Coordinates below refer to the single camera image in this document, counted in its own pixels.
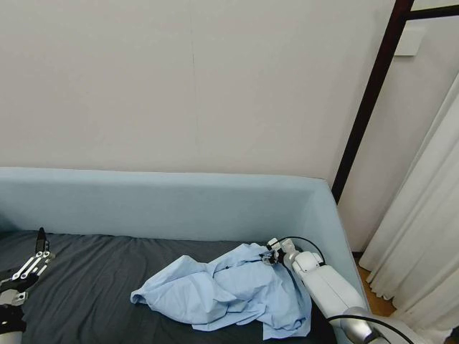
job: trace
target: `dark wooden pole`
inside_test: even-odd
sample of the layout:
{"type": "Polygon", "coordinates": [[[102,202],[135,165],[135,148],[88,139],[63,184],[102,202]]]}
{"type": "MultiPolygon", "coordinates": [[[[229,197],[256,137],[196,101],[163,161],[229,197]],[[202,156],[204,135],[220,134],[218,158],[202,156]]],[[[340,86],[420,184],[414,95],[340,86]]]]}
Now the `dark wooden pole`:
{"type": "Polygon", "coordinates": [[[437,7],[435,9],[419,9],[411,11],[407,20],[443,18],[445,16],[459,16],[459,5],[437,7]]]}
{"type": "Polygon", "coordinates": [[[372,116],[374,105],[378,99],[392,58],[394,57],[395,49],[402,36],[403,28],[407,21],[407,16],[411,11],[413,2],[414,0],[395,1],[394,9],[392,10],[389,23],[387,24],[386,32],[384,33],[376,61],[373,65],[372,73],[370,74],[364,96],[360,102],[359,111],[357,112],[354,125],[352,126],[346,148],[344,149],[343,158],[341,159],[335,181],[331,188],[336,203],[338,203],[341,198],[344,185],[351,171],[352,163],[354,162],[361,139],[364,137],[366,127],[372,116]]]}

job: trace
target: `black cable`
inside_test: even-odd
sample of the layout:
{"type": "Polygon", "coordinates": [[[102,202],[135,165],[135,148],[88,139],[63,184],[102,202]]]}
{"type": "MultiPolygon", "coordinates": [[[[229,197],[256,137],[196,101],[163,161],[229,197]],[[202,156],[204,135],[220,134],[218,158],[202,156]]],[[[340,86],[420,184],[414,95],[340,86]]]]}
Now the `black cable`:
{"type": "Polygon", "coordinates": [[[325,264],[325,258],[323,256],[323,253],[322,253],[321,249],[319,249],[317,247],[317,245],[314,244],[311,240],[307,240],[306,238],[303,238],[302,236],[293,236],[293,235],[292,236],[286,236],[285,238],[279,239],[274,244],[271,244],[271,245],[268,245],[268,246],[273,247],[274,245],[278,244],[279,242],[283,242],[286,239],[301,239],[301,240],[304,240],[305,242],[308,242],[309,244],[313,245],[317,249],[318,253],[321,255],[323,263],[325,264]]]}
{"type": "Polygon", "coordinates": [[[409,344],[415,344],[415,342],[413,342],[411,339],[409,339],[407,337],[407,335],[405,335],[402,331],[400,331],[399,329],[395,328],[394,326],[392,325],[389,325],[387,322],[384,322],[382,320],[379,320],[379,319],[374,319],[372,317],[362,317],[361,315],[347,315],[347,314],[343,314],[343,315],[335,315],[333,317],[329,317],[327,319],[327,321],[332,321],[332,320],[335,320],[335,319],[357,319],[357,320],[365,320],[365,321],[369,321],[371,323],[376,323],[378,325],[382,325],[384,326],[385,328],[388,328],[392,331],[394,331],[396,334],[398,334],[400,337],[402,337],[403,339],[405,339],[409,344]]]}

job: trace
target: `bed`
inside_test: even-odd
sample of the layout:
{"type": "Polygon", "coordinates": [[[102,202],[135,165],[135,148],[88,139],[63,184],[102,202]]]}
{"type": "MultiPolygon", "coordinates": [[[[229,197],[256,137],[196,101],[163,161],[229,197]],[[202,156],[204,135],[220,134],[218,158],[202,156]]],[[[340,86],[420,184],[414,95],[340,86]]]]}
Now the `bed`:
{"type": "MultiPolygon", "coordinates": [[[[24,305],[26,344],[261,343],[258,322],[203,333],[129,296],[183,254],[208,262],[241,242],[285,235],[313,240],[364,295],[320,179],[0,168],[0,270],[33,253],[40,226],[52,233],[57,258],[24,305]]],[[[310,335],[282,342],[335,343],[335,336],[347,343],[314,308],[310,335]]]]}

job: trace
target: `wooden floor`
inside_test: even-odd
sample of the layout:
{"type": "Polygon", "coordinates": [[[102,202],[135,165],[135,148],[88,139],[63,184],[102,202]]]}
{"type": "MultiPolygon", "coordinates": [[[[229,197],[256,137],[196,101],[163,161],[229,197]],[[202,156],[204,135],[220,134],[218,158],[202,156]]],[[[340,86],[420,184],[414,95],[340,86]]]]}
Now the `wooden floor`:
{"type": "MultiPolygon", "coordinates": [[[[360,267],[358,264],[358,259],[356,258],[357,269],[359,270],[359,275],[362,284],[364,285],[366,298],[368,299],[368,303],[370,304],[370,308],[375,315],[381,315],[382,317],[390,316],[394,311],[395,307],[392,305],[390,301],[386,301],[382,297],[377,297],[376,294],[372,292],[366,278],[370,274],[370,271],[365,270],[363,267],[360,267]]],[[[445,344],[459,344],[458,341],[448,338],[445,341],[445,344]]]]}

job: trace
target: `light blue bed frame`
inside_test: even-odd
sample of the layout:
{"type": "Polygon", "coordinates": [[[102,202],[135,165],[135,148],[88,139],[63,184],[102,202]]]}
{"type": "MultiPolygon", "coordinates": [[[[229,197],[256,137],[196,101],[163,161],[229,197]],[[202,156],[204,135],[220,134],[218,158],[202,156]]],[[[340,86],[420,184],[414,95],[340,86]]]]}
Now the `light blue bed frame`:
{"type": "MultiPolygon", "coordinates": [[[[211,241],[298,235],[315,242],[365,297],[336,204],[321,179],[0,168],[0,230],[41,226],[51,233],[211,241]]],[[[349,343],[340,330],[336,337],[349,343]]]]}

